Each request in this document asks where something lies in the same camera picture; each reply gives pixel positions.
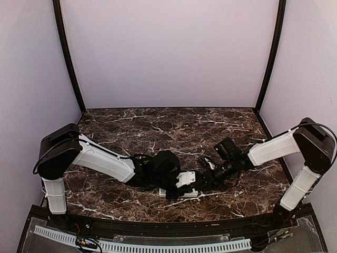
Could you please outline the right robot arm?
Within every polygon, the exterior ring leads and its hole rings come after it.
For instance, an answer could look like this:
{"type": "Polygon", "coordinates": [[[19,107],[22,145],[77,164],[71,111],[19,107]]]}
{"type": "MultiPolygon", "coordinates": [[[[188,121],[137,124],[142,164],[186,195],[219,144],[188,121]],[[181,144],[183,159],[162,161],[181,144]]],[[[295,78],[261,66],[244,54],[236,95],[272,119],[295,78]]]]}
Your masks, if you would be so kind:
{"type": "Polygon", "coordinates": [[[278,205],[281,208],[269,216],[270,226],[279,229],[288,222],[288,212],[297,207],[335,163],[336,134],[327,126],[304,118],[293,128],[263,140],[245,152],[230,138],[223,139],[214,149],[223,163],[217,164],[209,157],[199,159],[199,164],[206,170],[204,187],[291,154],[302,155],[304,165],[280,199],[278,205]]]}

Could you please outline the white remote control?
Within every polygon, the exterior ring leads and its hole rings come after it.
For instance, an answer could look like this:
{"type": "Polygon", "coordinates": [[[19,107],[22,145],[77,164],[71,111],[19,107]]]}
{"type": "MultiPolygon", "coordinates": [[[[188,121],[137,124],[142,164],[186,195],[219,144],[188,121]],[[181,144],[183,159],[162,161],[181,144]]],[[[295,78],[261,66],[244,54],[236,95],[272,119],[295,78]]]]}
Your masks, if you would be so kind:
{"type": "MultiPolygon", "coordinates": [[[[165,194],[166,194],[166,190],[159,188],[159,197],[164,198],[165,194]]],[[[198,196],[198,191],[196,191],[195,189],[192,189],[191,192],[186,193],[185,195],[179,198],[195,198],[197,196],[198,196]]]]}

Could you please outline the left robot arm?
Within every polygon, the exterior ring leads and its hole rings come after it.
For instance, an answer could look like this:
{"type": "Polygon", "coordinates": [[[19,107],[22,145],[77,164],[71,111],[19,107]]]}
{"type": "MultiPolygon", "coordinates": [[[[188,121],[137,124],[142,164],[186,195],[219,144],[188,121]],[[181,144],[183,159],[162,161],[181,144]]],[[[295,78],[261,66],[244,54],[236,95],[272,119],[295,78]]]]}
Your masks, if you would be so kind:
{"type": "Polygon", "coordinates": [[[181,171],[178,157],[171,151],[155,156],[123,156],[104,148],[81,134],[78,125],[70,123],[41,140],[39,159],[33,169],[43,181],[53,220],[63,230],[74,226],[67,213],[63,176],[70,165],[83,166],[115,178],[133,187],[164,189],[166,199],[177,199],[194,191],[192,171],[181,171]]]}

